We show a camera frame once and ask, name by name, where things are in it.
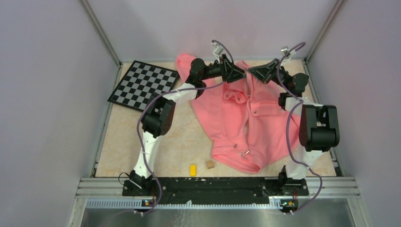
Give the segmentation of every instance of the checkerboard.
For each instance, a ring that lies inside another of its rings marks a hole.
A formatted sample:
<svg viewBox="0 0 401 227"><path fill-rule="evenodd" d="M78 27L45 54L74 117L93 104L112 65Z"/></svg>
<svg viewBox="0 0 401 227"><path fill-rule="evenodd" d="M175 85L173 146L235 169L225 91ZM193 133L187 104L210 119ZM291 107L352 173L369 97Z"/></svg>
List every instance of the checkerboard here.
<svg viewBox="0 0 401 227"><path fill-rule="evenodd" d="M152 93L170 91L178 78L177 71L134 61L108 101L143 111Z"/></svg>

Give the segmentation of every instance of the yellow block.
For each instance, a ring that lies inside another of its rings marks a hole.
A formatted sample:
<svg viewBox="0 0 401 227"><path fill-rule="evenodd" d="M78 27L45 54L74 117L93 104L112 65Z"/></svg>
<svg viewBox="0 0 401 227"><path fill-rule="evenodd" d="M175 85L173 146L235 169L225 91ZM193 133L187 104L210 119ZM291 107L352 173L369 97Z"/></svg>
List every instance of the yellow block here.
<svg viewBox="0 0 401 227"><path fill-rule="evenodd" d="M191 165L191 167L189 169L189 175L196 176L196 165Z"/></svg>

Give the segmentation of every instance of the small brown object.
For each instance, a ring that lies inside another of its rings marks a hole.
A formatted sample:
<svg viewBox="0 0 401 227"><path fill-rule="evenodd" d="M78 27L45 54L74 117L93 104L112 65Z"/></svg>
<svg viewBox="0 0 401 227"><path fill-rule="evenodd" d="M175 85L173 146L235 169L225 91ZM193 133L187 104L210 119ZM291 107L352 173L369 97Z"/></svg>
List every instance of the small brown object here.
<svg viewBox="0 0 401 227"><path fill-rule="evenodd" d="M208 167L208 169L214 168L214 162L213 162L213 160L207 161L207 162L206 162L206 166Z"/></svg>

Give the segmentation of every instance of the pink jacket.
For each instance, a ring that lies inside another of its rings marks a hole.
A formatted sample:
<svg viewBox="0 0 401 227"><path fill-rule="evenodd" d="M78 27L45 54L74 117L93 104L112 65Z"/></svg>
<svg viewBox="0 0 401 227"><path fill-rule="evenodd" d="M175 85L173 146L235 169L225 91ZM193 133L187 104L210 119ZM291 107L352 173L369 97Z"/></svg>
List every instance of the pink jacket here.
<svg viewBox="0 0 401 227"><path fill-rule="evenodd" d="M183 81L189 76L194 56L181 54L176 59ZM236 64L249 68L244 61ZM213 79L204 81L208 87ZM274 82L261 83L251 74L246 79L205 90L192 101L195 114L213 140L213 159L246 173L257 173L266 165L288 155L286 122L288 112L278 105L280 90ZM292 116L290 141L292 149L299 143L300 118Z"/></svg>

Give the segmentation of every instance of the wooden block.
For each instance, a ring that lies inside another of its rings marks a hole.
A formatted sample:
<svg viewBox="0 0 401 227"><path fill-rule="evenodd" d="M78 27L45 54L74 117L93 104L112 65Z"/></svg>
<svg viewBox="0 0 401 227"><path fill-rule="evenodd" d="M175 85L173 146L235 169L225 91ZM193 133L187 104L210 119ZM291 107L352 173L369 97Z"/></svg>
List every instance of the wooden block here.
<svg viewBox="0 0 401 227"><path fill-rule="evenodd" d="M196 176L196 165L191 165L189 169L189 176Z"/></svg>
<svg viewBox="0 0 401 227"><path fill-rule="evenodd" d="M213 160L208 160L208 161L206 162L206 166L208 167L208 169L214 168L214 162L213 162Z"/></svg>

